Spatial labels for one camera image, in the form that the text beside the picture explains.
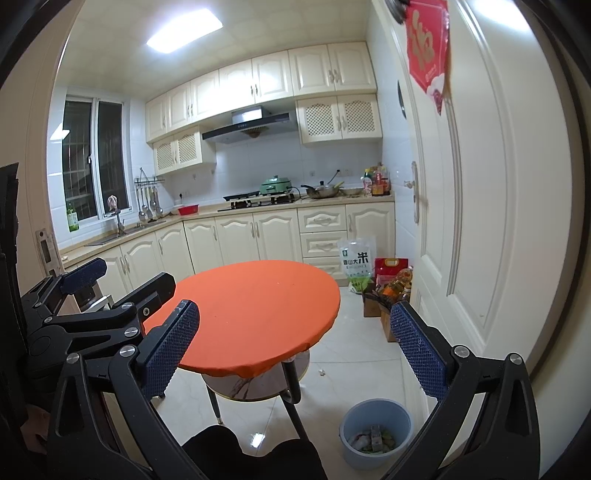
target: kitchen sink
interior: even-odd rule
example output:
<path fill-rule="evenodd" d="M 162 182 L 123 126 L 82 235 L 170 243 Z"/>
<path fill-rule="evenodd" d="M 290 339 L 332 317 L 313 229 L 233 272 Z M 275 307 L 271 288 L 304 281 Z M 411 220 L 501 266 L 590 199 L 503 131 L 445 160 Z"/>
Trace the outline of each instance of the kitchen sink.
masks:
<path fill-rule="evenodd" d="M 160 220 L 156 220 L 155 222 L 146 223 L 145 225 L 144 224 L 135 225 L 131 228 L 126 228 L 125 233 L 122 235 L 119 233 L 113 233 L 113 234 L 105 236 L 103 238 L 99 238 L 98 240 L 95 240 L 93 242 L 87 243 L 85 245 L 85 247 L 98 247 L 100 245 L 106 245 L 109 242 L 112 242 L 113 240 L 117 240 L 118 238 L 121 238 L 123 236 L 128 236 L 132 233 L 139 232 L 140 230 L 146 230 L 147 228 L 149 228 L 151 226 L 159 225 L 164 222 L 165 222 L 164 219 L 160 219 Z"/>

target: range hood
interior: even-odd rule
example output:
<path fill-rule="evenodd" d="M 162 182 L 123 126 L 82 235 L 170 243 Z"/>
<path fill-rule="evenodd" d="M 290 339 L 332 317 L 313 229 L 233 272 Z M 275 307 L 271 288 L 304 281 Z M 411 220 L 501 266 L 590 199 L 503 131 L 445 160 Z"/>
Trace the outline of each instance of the range hood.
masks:
<path fill-rule="evenodd" d="M 203 139 L 215 143 L 234 143 L 248 138 L 297 130 L 295 112 L 273 115 L 260 105 L 232 112 L 232 125 L 203 134 Z"/>

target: countertop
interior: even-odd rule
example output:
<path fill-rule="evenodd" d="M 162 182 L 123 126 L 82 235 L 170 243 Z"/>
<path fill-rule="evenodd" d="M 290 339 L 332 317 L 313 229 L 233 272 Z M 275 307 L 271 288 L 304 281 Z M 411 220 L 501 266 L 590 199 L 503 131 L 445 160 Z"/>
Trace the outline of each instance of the countertop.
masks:
<path fill-rule="evenodd" d="M 96 255 L 101 254 L 113 247 L 117 247 L 118 245 L 124 244 L 129 242 L 130 240 L 134 240 L 141 236 L 144 236 L 148 233 L 155 232 L 162 228 L 169 227 L 171 225 L 175 225 L 179 222 L 188 222 L 191 220 L 199 220 L 205 218 L 214 218 L 214 217 L 221 217 L 221 216 L 230 216 L 230 215 L 245 215 L 249 213 L 258 213 L 258 212 L 272 212 L 277 210 L 290 210 L 294 208 L 305 208 L 305 207 L 322 207 L 322 206 L 330 206 L 330 205 L 346 205 L 352 203 L 382 203 L 382 202 L 394 202 L 394 196 L 384 196 L 384 197 L 333 197 L 330 199 L 322 199 L 322 200 L 313 200 L 313 199 L 301 199 L 296 200 L 294 203 L 285 203 L 282 205 L 268 205 L 263 207 L 253 207 L 249 209 L 239 209 L 239 210 L 229 210 L 226 212 L 218 212 L 218 210 L 223 208 L 229 208 L 230 203 L 218 203 L 216 205 L 206 205 L 203 207 L 199 207 L 199 213 L 194 215 L 168 215 L 164 217 L 164 222 L 159 223 L 158 225 L 147 226 L 146 228 L 131 233 L 129 235 L 122 236 L 120 238 L 116 238 L 113 241 L 108 242 L 104 245 L 97 245 L 94 247 L 84 247 L 84 244 L 87 244 L 91 241 L 97 240 L 98 238 L 87 239 L 81 244 L 75 245 L 71 248 L 67 248 L 60 251 L 60 256 L 62 258 L 62 263 L 64 268 L 69 268 L 72 265 L 80 263 L 84 260 L 88 260 Z"/>

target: orange tablecloth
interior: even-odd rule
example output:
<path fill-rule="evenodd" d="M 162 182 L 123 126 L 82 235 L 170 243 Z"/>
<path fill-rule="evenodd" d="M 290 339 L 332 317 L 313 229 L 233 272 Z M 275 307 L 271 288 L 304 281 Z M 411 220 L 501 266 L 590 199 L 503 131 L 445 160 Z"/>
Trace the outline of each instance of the orange tablecloth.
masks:
<path fill-rule="evenodd" d="M 179 282 L 174 297 L 146 320 L 146 330 L 164 323 L 181 300 L 193 300 L 201 318 L 180 367 L 251 378 L 315 345 L 335 322 L 340 291 L 311 265 L 227 265 Z"/>

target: window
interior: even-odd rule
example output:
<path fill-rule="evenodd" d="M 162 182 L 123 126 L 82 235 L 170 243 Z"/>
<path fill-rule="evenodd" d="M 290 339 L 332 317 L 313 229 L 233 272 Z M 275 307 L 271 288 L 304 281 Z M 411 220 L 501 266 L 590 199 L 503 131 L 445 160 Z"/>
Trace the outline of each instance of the window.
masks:
<path fill-rule="evenodd" d="M 123 104 L 67 98 L 62 127 L 62 166 L 66 205 L 78 220 L 110 216 L 107 199 L 130 208 L 123 144 Z"/>

